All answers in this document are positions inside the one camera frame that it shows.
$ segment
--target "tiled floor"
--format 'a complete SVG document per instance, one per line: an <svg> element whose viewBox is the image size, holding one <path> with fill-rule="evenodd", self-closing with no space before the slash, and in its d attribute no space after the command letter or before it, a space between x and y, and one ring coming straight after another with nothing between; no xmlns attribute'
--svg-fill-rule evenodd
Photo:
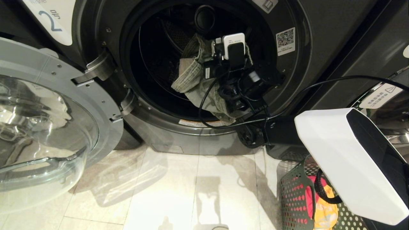
<svg viewBox="0 0 409 230"><path fill-rule="evenodd" d="M0 229L279 230L278 168L263 149L247 156L114 151L58 199L0 216Z"/></svg>

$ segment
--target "white device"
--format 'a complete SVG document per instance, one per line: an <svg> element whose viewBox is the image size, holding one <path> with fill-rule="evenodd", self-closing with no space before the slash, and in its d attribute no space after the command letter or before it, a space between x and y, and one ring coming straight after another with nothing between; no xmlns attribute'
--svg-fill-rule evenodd
<svg viewBox="0 0 409 230"><path fill-rule="evenodd" d="M243 43L243 53L246 54L246 43L245 43L246 37L243 33L238 33L238 34L230 34L222 37L222 42L225 47L225 54L223 58L225 60L229 59L229 52L227 51L227 48L231 44L236 44L236 43Z"/></svg>

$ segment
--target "sticker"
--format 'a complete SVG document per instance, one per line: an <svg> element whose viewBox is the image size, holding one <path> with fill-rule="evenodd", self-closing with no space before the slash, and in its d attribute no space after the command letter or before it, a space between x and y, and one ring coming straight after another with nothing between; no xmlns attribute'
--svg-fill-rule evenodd
<svg viewBox="0 0 409 230"><path fill-rule="evenodd" d="M253 0L253 2L264 10L264 12L269 14L277 5L279 0Z"/></svg>
<svg viewBox="0 0 409 230"><path fill-rule="evenodd" d="M407 46L404 50L403 50L403 56L405 58L409 58L409 46Z"/></svg>
<svg viewBox="0 0 409 230"><path fill-rule="evenodd" d="M206 75L204 77L205 79L209 79L210 78L210 68L206 68Z"/></svg>
<svg viewBox="0 0 409 230"><path fill-rule="evenodd" d="M276 41L278 56L295 51L295 27L278 33Z"/></svg>
<svg viewBox="0 0 409 230"><path fill-rule="evenodd" d="M224 122L222 122L222 121L207 122L207 123L209 125L217 126L217 127L225 125ZM188 121L188 120L180 120L179 124L190 126L190 127L197 127L197 128L206 128L207 127L201 122L193 122L193 121Z"/></svg>
<svg viewBox="0 0 409 230"><path fill-rule="evenodd" d="M22 0L56 41L72 45L72 14L76 0Z"/></svg>
<svg viewBox="0 0 409 230"><path fill-rule="evenodd" d="M359 105L359 107L371 109L381 108L384 104L386 104L400 92L402 92L401 88L385 83L369 96L367 96Z"/></svg>

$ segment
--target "laundry basket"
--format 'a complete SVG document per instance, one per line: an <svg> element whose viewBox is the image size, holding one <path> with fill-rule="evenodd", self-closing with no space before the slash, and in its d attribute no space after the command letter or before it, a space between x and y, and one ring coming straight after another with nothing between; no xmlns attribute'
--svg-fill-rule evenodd
<svg viewBox="0 0 409 230"><path fill-rule="evenodd" d="M313 215L310 219L305 189L310 187L312 194L315 194L314 184L307 176L315 176L319 166L309 155L293 169L286 170L286 175L280 181L283 230L313 230L316 200L312 196ZM368 230L362 218L349 211L344 203L337 206L338 220L333 230Z"/></svg>

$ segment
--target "clothing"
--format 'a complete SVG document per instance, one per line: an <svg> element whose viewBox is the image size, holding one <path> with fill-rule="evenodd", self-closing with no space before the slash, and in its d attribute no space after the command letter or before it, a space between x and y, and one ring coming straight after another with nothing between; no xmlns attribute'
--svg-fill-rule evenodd
<svg viewBox="0 0 409 230"><path fill-rule="evenodd" d="M314 183L316 177L308 176L308 178ZM329 198L335 197L332 188L327 182L321 178L322 186ZM308 216L312 219L313 205L312 205L312 191L308 186L306 187L306 202ZM329 204L321 199L317 193L315 193L315 213L314 213L314 230L332 230L332 227L337 223L338 219L338 207L336 204Z"/></svg>
<svg viewBox="0 0 409 230"><path fill-rule="evenodd" d="M186 97L196 106L200 103L215 79L205 79L203 63L213 60L211 41L195 34L185 47L179 64L179 77L173 82L172 88ZM224 125L230 125L236 118L244 115L242 112L229 113L226 101L218 94L218 83L210 90L203 104L203 109L211 112Z"/></svg>

